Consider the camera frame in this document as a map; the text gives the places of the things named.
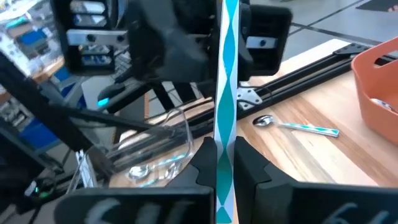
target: metal spoon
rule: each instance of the metal spoon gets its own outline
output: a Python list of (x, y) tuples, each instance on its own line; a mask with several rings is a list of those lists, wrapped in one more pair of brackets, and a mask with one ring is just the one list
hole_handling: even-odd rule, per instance
[(388, 103), (386, 103), (386, 102), (384, 102), (382, 100), (379, 100), (379, 99), (376, 99), (376, 98), (371, 98), (371, 101), (373, 101), (374, 103), (384, 107), (387, 110), (391, 110), (392, 112), (397, 113), (397, 111), (394, 110), (390, 104), (388, 104)]
[[(277, 121), (274, 119), (272, 115), (262, 115), (254, 119), (253, 121), (253, 124), (255, 126), (260, 126), (260, 127), (265, 127), (272, 123), (277, 123)], [(297, 129), (297, 130), (302, 130), (302, 131), (307, 131), (311, 133), (322, 134), (332, 137), (338, 137), (339, 134), (339, 131), (337, 129), (332, 129), (332, 128), (313, 127), (309, 125), (294, 124), (294, 123), (278, 123), (278, 125), (286, 128), (292, 128), (292, 129)]]
[(130, 168), (130, 171), (128, 173), (128, 177), (132, 180), (142, 180), (145, 179), (149, 176), (149, 174), (151, 174), (153, 172), (153, 170), (155, 170), (158, 167), (162, 167), (162, 166), (166, 166), (167, 164), (173, 164), (174, 162), (180, 161), (184, 158), (186, 158), (187, 155), (184, 154), (180, 154), (177, 156), (174, 156), (170, 159), (166, 159), (158, 164), (155, 165), (142, 165), (142, 166), (134, 166), (132, 168)]

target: teal and white striped strip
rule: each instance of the teal and white striped strip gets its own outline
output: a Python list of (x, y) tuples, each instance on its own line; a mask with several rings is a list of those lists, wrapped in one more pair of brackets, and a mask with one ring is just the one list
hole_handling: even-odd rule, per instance
[(217, 144), (217, 223), (232, 223), (233, 156), (236, 139), (239, 1), (223, 0), (218, 52), (214, 140)]
[(308, 131), (317, 134), (324, 134), (327, 136), (338, 137), (339, 130), (333, 128), (323, 128), (323, 127), (314, 127), (311, 125), (304, 125), (304, 124), (295, 124), (295, 123), (283, 123), (281, 124), (286, 128), (298, 129), (302, 131)]

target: orange plastic bin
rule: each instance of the orange plastic bin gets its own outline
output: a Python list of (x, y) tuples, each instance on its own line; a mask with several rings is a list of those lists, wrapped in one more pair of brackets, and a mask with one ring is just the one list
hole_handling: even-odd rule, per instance
[(388, 110), (371, 98), (382, 100), (398, 111), (398, 60), (378, 67), (375, 61), (398, 50), (398, 37), (357, 55), (351, 67), (362, 119), (373, 131), (398, 145), (398, 113)]

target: teal striped spoon handle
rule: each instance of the teal striped spoon handle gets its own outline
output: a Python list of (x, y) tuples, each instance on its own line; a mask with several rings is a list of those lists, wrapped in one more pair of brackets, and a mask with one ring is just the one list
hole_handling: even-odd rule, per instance
[(286, 128), (292, 128), (292, 129), (297, 129), (297, 130), (301, 130), (301, 131), (308, 131), (311, 133), (322, 134), (322, 135), (327, 135), (327, 136), (332, 136), (332, 137), (338, 137), (338, 134), (339, 134), (339, 130), (333, 129), (333, 128), (314, 127), (314, 126), (295, 124), (295, 123), (280, 123), (279, 125), (286, 127)]

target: wooden tabletop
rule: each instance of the wooden tabletop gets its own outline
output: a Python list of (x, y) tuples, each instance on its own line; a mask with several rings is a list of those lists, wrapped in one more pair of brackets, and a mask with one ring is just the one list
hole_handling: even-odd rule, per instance
[[(263, 85), (348, 44), (330, 40), (283, 62), (273, 77), (252, 77), (250, 84)], [(212, 107), (213, 103), (208, 103), (190, 110), (186, 117)], [(340, 135), (333, 138), (277, 126), (254, 127), (253, 119), (264, 114), (271, 114), (281, 122), (336, 128)], [(122, 138), (132, 133), (127, 132)], [(299, 181), (398, 187), (398, 147), (363, 123), (352, 72), (239, 120), (237, 135), (243, 136), (263, 156)], [(203, 138), (195, 139), (195, 149), (202, 141)], [(111, 181), (111, 187), (133, 186), (124, 175), (115, 175)]]
[[(53, 61), (50, 65), (46, 66), (43, 70), (32, 74), (32, 78), (37, 82), (37, 83), (42, 83), (46, 80), (48, 80), (52, 75), (55, 74), (55, 72), (59, 71), (63, 67), (63, 57), (59, 57)], [(4, 91), (0, 93), (0, 103), (3, 103), (7, 100), (9, 100), (11, 95)]]

